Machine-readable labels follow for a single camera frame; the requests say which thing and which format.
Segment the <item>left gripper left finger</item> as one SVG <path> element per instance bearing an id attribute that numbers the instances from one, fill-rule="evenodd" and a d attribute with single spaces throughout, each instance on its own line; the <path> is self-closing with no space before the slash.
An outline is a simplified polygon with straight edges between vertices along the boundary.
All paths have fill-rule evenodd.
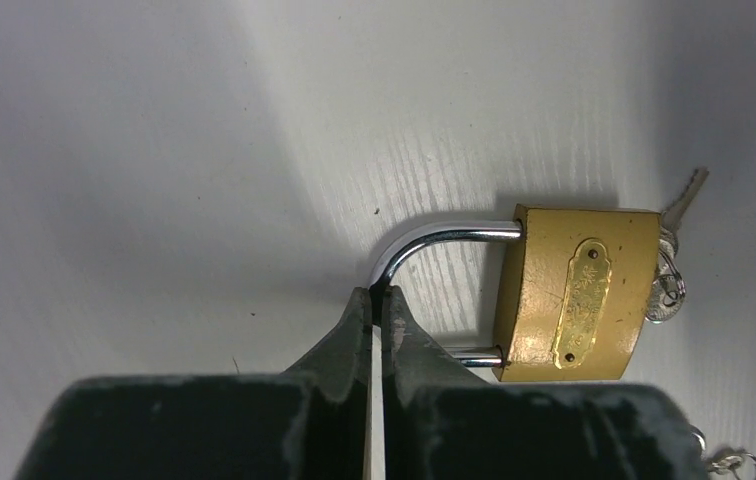
<path id="1" fill-rule="evenodd" d="M 367 469 L 371 299 L 278 374 L 131 375 L 72 383 L 20 479 L 360 479 Z"/>

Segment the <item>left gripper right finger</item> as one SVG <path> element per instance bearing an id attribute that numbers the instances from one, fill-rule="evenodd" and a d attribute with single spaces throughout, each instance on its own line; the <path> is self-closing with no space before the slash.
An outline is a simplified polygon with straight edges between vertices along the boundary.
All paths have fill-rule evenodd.
<path id="1" fill-rule="evenodd" d="M 414 319 L 402 290 L 381 297 L 390 479 L 704 479 L 685 415 L 628 383 L 491 384 Z"/>

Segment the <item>large brass padlock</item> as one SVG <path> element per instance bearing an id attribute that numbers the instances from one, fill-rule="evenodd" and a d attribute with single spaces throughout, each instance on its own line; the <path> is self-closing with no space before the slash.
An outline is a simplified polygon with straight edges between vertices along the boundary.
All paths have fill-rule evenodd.
<path id="1" fill-rule="evenodd" d="M 505 246 L 489 350 L 455 356 L 497 381 L 618 380 L 649 318 L 657 278 L 661 215 L 517 205 L 509 220 L 427 224 L 379 256 L 369 291 L 387 291 L 415 253 L 448 242 Z"/>

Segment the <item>silver keys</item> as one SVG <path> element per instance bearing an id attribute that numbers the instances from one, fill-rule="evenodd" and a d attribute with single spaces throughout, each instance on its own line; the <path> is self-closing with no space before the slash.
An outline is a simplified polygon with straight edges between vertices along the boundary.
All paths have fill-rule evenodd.
<path id="1" fill-rule="evenodd" d="M 709 177 L 706 167 L 696 168 L 677 198 L 661 212 L 658 263 L 655 270 L 645 320 L 662 324 L 683 306 L 687 287 L 675 259 L 680 248 L 678 231 L 688 208 Z"/>

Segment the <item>small silver key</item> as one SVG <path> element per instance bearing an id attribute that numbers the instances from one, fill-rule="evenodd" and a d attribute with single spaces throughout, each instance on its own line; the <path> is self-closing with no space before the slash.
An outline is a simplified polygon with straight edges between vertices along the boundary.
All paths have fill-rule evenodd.
<path id="1" fill-rule="evenodd" d="M 734 479 L 741 479 L 741 471 L 751 466 L 753 478 L 756 480 L 756 455 L 744 448 L 732 447 L 725 447 L 713 454 L 708 454 L 705 434 L 695 425 L 690 426 L 690 432 L 698 444 L 701 461 L 709 474 L 731 475 Z"/>

